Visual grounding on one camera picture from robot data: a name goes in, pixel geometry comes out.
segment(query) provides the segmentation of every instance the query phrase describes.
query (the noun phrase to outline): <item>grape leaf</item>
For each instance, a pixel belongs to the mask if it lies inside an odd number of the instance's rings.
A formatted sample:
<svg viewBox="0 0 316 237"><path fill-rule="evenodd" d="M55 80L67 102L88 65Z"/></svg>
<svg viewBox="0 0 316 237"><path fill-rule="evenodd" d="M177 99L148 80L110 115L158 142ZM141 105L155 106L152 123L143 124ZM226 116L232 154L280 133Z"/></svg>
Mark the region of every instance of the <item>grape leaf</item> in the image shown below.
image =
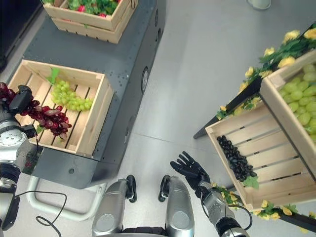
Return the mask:
<svg viewBox="0 0 316 237"><path fill-rule="evenodd" d="M243 182L246 187L253 187L254 189L259 189L259 183L257 181L258 176L251 177L248 176L247 179Z"/></svg>
<svg viewBox="0 0 316 237"><path fill-rule="evenodd" d="M293 213L298 213L298 210L296 209L296 205L289 204L289 205L286 205L284 207L286 207L287 209L289 209Z"/></svg>
<svg viewBox="0 0 316 237"><path fill-rule="evenodd" d="M38 125L36 128L36 133L39 135L43 131L44 131L44 128Z"/></svg>

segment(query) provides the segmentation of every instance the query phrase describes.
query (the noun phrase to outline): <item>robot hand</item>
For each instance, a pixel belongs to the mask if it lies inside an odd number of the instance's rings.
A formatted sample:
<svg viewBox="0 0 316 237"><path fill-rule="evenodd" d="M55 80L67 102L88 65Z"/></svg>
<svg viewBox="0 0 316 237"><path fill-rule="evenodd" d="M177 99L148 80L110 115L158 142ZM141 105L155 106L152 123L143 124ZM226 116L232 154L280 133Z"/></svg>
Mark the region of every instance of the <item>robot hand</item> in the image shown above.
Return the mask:
<svg viewBox="0 0 316 237"><path fill-rule="evenodd" d="M222 195L212 188L210 178L202 166L196 162L188 153L182 152L179 155L180 159L177 162L170 162L175 171L186 177L189 185L195 190L198 198L201 198L201 204L204 209L206 207L208 214L204 210L209 221L214 225L220 237L249 237L246 230L244 230L235 220L234 213L229 209Z"/></svg>
<svg viewBox="0 0 316 237"><path fill-rule="evenodd" d="M182 154L179 155L180 159L177 159L178 163L172 161L170 165L175 171L186 177L190 187L196 191L200 183L210 183L210 178L202 166L185 151Z"/></svg>

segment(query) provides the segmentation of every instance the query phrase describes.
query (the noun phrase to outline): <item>red flower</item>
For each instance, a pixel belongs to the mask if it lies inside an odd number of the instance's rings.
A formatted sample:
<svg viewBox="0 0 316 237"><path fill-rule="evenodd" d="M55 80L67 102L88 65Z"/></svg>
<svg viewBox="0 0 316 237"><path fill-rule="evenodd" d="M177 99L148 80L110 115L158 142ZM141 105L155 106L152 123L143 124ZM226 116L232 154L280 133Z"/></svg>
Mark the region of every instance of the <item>red flower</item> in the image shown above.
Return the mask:
<svg viewBox="0 0 316 237"><path fill-rule="evenodd" d="M85 7L84 5L81 5L80 7L78 7L78 10L77 11L81 11L81 12L84 12L85 10Z"/></svg>

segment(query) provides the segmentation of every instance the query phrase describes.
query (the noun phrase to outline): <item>yellow flower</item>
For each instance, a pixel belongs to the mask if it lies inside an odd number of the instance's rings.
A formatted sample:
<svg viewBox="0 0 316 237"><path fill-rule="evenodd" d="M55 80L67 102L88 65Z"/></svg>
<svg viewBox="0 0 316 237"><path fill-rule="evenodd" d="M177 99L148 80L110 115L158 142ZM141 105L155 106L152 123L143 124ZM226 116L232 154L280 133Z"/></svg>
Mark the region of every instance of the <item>yellow flower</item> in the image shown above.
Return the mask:
<svg viewBox="0 0 316 237"><path fill-rule="evenodd" d="M316 28L310 29L304 33L304 37L307 39L316 40Z"/></svg>
<svg viewBox="0 0 316 237"><path fill-rule="evenodd" d="M271 70L263 71L263 72L259 73L259 76L261 76L261 78L265 78L268 75L270 75L271 73L273 73Z"/></svg>
<svg viewBox="0 0 316 237"><path fill-rule="evenodd" d="M267 200L263 200L262 204L261 204L261 207L262 208L266 208L267 206L268 206L268 201Z"/></svg>
<svg viewBox="0 0 316 237"><path fill-rule="evenodd" d="M241 105L239 107L237 107L235 110L234 110L234 115L237 116L237 115L240 115L242 112L242 108L241 108Z"/></svg>
<svg viewBox="0 0 316 237"><path fill-rule="evenodd" d="M232 194L231 194L231 199L232 199L232 201L236 201L236 200L237 200L237 197L235 197L235 195L232 195Z"/></svg>
<svg viewBox="0 0 316 237"><path fill-rule="evenodd" d="M284 36L283 44L285 44L289 40L295 40L297 37L299 37L299 35L300 35L300 31L298 30L287 32Z"/></svg>
<svg viewBox="0 0 316 237"><path fill-rule="evenodd" d="M292 215L292 212L290 209L286 208L286 207L282 207L282 211L285 215L287 216L291 216Z"/></svg>
<svg viewBox="0 0 316 237"><path fill-rule="evenodd" d="M292 56L289 56L287 58L283 58L279 63L278 63L278 68L283 68L285 66L290 66L295 62L295 58Z"/></svg>
<svg viewBox="0 0 316 237"><path fill-rule="evenodd" d="M271 219L272 220L274 220L274 221L276 221L277 219L280 219L281 217L279 216L279 214L277 213L277 212L275 212L275 213L273 213L272 215L271 215Z"/></svg>
<svg viewBox="0 0 316 237"><path fill-rule="evenodd" d="M240 84L239 93L241 93L243 90L245 90L248 85L249 85L249 83L247 81Z"/></svg>
<svg viewBox="0 0 316 237"><path fill-rule="evenodd" d="M308 233L308 230L306 230L306 229L304 229L304 228L300 228L301 229L301 232L303 233L303 234L307 234Z"/></svg>
<svg viewBox="0 0 316 237"><path fill-rule="evenodd" d="M261 211L254 211L253 214L257 216L260 212Z"/></svg>
<svg viewBox="0 0 316 237"><path fill-rule="evenodd" d="M266 214L264 216L259 216L261 219L263 220L266 220L266 221L269 221L270 220L270 217Z"/></svg>
<svg viewBox="0 0 316 237"><path fill-rule="evenodd" d="M245 77L249 78L253 74L253 67L249 67L248 71L245 73Z"/></svg>
<svg viewBox="0 0 316 237"><path fill-rule="evenodd" d="M271 47L271 48L266 48L265 53L263 54L263 56L269 56L271 54L273 54L275 52L275 48Z"/></svg>
<svg viewBox="0 0 316 237"><path fill-rule="evenodd" d="M309 213L309 217L312 217L312 218L316 219L316 214L315 214L315 213L313 213L312 211L310 211L310 213Z"/></svg>

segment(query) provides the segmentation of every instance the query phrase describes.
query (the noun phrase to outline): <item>wooden slat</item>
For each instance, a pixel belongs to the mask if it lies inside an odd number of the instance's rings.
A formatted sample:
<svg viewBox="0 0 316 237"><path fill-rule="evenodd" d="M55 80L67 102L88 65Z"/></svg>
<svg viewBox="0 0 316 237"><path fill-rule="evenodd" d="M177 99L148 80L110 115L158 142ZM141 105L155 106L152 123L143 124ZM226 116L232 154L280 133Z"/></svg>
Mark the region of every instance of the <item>wooden slat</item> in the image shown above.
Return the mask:
<svg viewBox="0 0 316 237"><path fill-rule="evenodd" d="M255 200L261 199L263 196L277 193L286 192L287 194L290 194L292 190L314 185L315 182L311 175L306 173L260 184L258 190L255 190L252 187L246 187L245 190L248 194L251 194Z"/></svg>
<svg viewBox="0 0 316 237"><path fill-rule="evenodd" d="M297 156L297 152L290 143L287 143L282 146L249 156L247 157L247 160L250 165L252 165L254 168L257 168L284 159L289 159L294 156Z"/></svg>
<svg viewBox="0 0 316 237"><path fill-rule="evenodd" d="M272 116L267 116L256 123L227 135L226 137L231 140L233 144L236 144L278 128L279 125L276 120Z"/></svg>
<svg viewBox="0 0 316 237"><path fill-rule="evenodd" d="M226 135L240 127L247 126L257 120L263 119L265 116L269 115L269 110L266 106L258 106L253 111L245 112L240 116L235 116L232 118L226 118L221 120L210 127L213 128L215 136Z"/></svg>
<svg viewBox="0 0 316 237"><path fill-rule="evenodd" d="M88 117L88 123L86 124L82 136L78 141L77 152L92 155L95 145L98 141L99 134L101 132L106 114L109 110L110 103L113 97L113 89L106 78L100 85L97 95L104 94L104 97L97 96L93 102L92 107L100 108L100 110L93 109Z"/></svg>
<svg viewBox="0 0 316 237"><path fill-rule="evenodd" d="M316 62L315 50L297 59L292 66L276 71L273 75L264 78L261 83L260 94L316 177L316 145L276 89L298 73L305 64L314 62Z"/></svg>
<svg viewBox="0 0 316 237"><path fill-rule="evenodd" d="M48 63L38 63L27 60L24 61L28 67L32 68L35 72L40 73L44 78L50 76L52 68L59 68L60 74L65 74L67 81L69 81L71 84L80 84L88 87L99 86L99 81L96 80L96 76L99 75L99 73L57 66Z"/></svg>
<svg viewBox="0 0 316 237"><path fill-rule="evenodd" d="M269 165L256 170L258 182L277 179L302 172L304 165L301 159L291 159L282 163Z"/></svg>
<svg viewBox="0 0 316 237"><path fill-rule="evenodd" d="M235 178L235 175L233 173L233 171L229 168L229 164L227 162L227 159L225 157L225 154L222 150L222 148L220 147L219 143L217 142L217 139L216 137L214 136L214 133L213 133L213 130L211 128L211 126L207 127L206 128L206 131L207 131L207 134L209 136L209 138L211 139L219 157L221 158L222 162L223 162L223 165L225 166L234 186L236 187L237 191L239 192L240 194L240 197L243 201L243 203L247 203L247 193L242 185L242 183L240 181L238 181L236 178Z"/></svg>
<svg viewBox="0 0 316 237"><path fill-rule="evenodd" d="M238 150L244 156L253 154L255 152L269 149L273 146L288 142L286 136L282 131L269 134L267 136L260 137L258 139L251 140L238 146Z"/></svg>
<svg viewBox="0 0 316 237"><path fill-rule="evenodd" d="M134 10L135 9L132 9L130 6L126 9L122 20L119 22L115 31L109 31L90 25L84 25L82 23L77 23L74 21L67 21L61 18L52 18L52 20L59 30L76 33L82 36L98 38L100 40L106 40L111 43L118 43Z"/></svg>
<svg viewBox="0 0 316 237"><path fill-rule="evenodd" d="M68 19L74 22L114 31L120 22L121 17L125 13L126 8L130 5L130 2L131 0L120 1L113 15L107 15L106 17L47 5L45 5L44 8L49 16L53 18Z"/></svg>
<svg viewBox="0 0 316 237"><path fill-rule="evenodd" d="M261 209L261 203L263 200L269 200L275 206L281 206L289 203L298 203L307 200L315 200L316 186L307 186L302 188L296 188L287 192L276 193L257 197L253 201L253 209Z"/></svg>
<svg viewBox="0 0 316 237"><path fill-rule="evenodd" d="M21 63L13 75L8 87L14 90L14 92L18 92L18 86L26 85L31 75L32 73L24 66L23 63Z"/></svg>
<svg viewBox="0 0 316 237"><path fill-rule="evenodd" d="M94 99L96 92L97 92L97 89L90 88L87 98ZM71 137L69 138L67 149L73 150L73 151L76 150L78 141L83 132L82 128L85 127L86 123L88 122L88 116L89 116L90 111L91 110L83 111L79 114L76 125L71 133Z"/></svg>
<svg viewBox="0 0 316 237"><path fill-rule="evenodd" d="M78 85L77 88L76 88L76 94L77 94L77 96L80 96L81 98L85 98L88 90L89 90L88 87L83 86L83 85ZM76 124L76 120L77 120L77 117L79 116L79 112L78 111L67 110L66 111L66 116L69 118L69 123L71 125L73 125L73 127L68 129L68 133L67 133L67 138L66 139L61 139L60 137L56 137L54 139L54 142L52 144L54 147L59 147L59 148L65 148L66 147L69 138L72 136L72 130L77 125Z"/></svg>

